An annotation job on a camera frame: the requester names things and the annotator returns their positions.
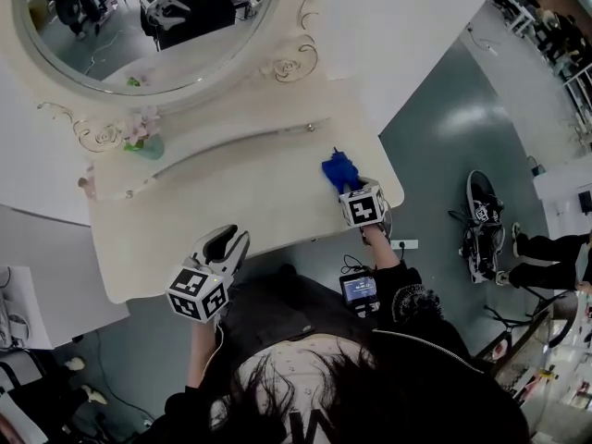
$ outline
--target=green floor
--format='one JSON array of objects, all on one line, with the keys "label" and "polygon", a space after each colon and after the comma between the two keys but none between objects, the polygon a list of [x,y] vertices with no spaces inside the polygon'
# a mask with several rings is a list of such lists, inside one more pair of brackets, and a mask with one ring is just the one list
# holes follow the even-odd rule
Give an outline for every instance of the green floor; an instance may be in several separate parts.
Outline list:
[{"label": "green floor", "polygon": [[[419,240],[419,250],[407,252],[405,260],[439,294],[445,315],[470,351],[478,352],[501,331],[499,324],[486,318],[485,304],[503,315],[524,317],[535,302],[522,290],[471,282],[466,262],[457,253],[462,226],[448,211],[463,202],[468,173],[481,169],[506,204],[502,219],[508,231],[512,222],[520,220],[527,233],[547,233],[518,136],[481,69],[457,42],[381,139],[405,190],[403,205],[393,211],[393,236]],[[511,250],[508,238],[502,266],[513,264]],[[359,233],[350,231],[258,256],[247,262],[242,274],[271,272],[289,262],[301,274],[337,289],[345,253],[370,263]],[[122,398],[159,415],[167,397],[183,390],[190,323],[171,314],[162,297],[131,301],[129,310],[130,319],[101,331],[105,371]],[[80,379],[105,390],[96,352],[97,337],[90,334],[56,355],[87,358],[89,366]],[[93,405],[84,405],[80,415],[97,411]],[[142,414],[113,399],[102,411],[122,435],[142,428]]]}]

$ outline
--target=oval mirror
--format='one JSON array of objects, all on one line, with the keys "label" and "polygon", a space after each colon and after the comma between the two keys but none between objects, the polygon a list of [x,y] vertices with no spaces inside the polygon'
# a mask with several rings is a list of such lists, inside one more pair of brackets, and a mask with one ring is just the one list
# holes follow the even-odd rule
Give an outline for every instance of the oval mirror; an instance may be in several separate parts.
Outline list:
[{"label": "oval mirror", "polygon": [[133,95],[216,72],[254,36],[269,1],[23,0],[21,8],[33,43],[60,72]]}]

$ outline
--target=blue cloth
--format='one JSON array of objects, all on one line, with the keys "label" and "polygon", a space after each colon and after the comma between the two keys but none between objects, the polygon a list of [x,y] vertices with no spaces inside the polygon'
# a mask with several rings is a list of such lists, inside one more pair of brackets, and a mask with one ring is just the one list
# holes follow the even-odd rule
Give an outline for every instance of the blue cloth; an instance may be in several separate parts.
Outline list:
[{"label": "blue cloth", "polygon": [[345,192],[345,186],[350,190],[357,191],[362,188],[362,183],[358,180],[358,168],[355,167],[345,153],[338,152],[337,148],[331,159],[321,163],[325,176],[329,178],[333,186],[337,188],[339,194]]}]

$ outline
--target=white shoe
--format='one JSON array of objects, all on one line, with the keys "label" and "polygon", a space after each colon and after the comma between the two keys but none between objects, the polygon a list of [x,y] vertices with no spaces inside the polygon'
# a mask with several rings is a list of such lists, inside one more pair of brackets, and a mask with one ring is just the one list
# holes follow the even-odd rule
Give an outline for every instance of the white shoe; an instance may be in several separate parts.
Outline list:
[{"label": "white shoe", "polygon": [[86,363],[80,357],[74,357],[68,360],[64,366],[66,366],[72,372],[78,372],[86,366]]},{"label": "white shoe", "polygon": [[520,230],[520,224],[518,222],[514,222],[512,224],[512,251],[516,258],[520,257],[520,254],[518,253],[518,242],[516,241],[516,239],[521,234],[521,232],[522,231]]},{"label": "white shoe", "polygon": [[496,273],[496,284],[498,286],[506,286],[510,284],[510,274],[507,271],[500,270]]},{"label": "white shoe", "polygon": [[81,388],[86,391],[86,394],[89,397],[89,402],[95,401],[100,404],[107,404],[107,398],[105,398],[105,395],[100,391],[92,389],[88,385],[82,385]]}]

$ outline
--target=power strip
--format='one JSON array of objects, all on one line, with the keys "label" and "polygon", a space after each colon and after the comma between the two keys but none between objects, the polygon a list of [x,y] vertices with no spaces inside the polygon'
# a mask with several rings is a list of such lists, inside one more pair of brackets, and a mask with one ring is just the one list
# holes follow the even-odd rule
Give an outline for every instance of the power strip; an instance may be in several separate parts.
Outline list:
[{"label": "power strip", "polygon": [[405,245],[405,250],[415,250],[419,248],[419,240],[391,240],[390,248],[393,250],[400,250],[401,242]]}]

